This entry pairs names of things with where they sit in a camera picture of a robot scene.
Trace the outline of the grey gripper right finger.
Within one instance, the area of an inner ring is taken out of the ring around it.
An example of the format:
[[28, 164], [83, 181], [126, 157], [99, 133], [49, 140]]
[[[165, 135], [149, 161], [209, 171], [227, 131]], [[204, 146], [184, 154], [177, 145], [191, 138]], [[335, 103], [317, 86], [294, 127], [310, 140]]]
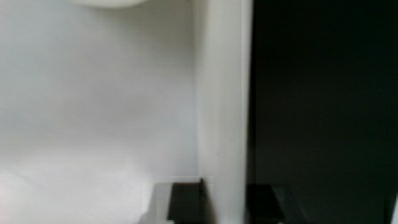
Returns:
[[246, 224], [298, 224], [300, 212], [285, 185], [246, 186]]

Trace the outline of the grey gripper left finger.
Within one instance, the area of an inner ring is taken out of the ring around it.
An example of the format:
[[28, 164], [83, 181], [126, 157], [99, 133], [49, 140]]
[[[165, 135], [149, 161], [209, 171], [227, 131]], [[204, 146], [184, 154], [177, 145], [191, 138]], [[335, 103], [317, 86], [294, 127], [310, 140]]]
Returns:
[[140, 224], [209, 224], [204, 180], [157, 183]]

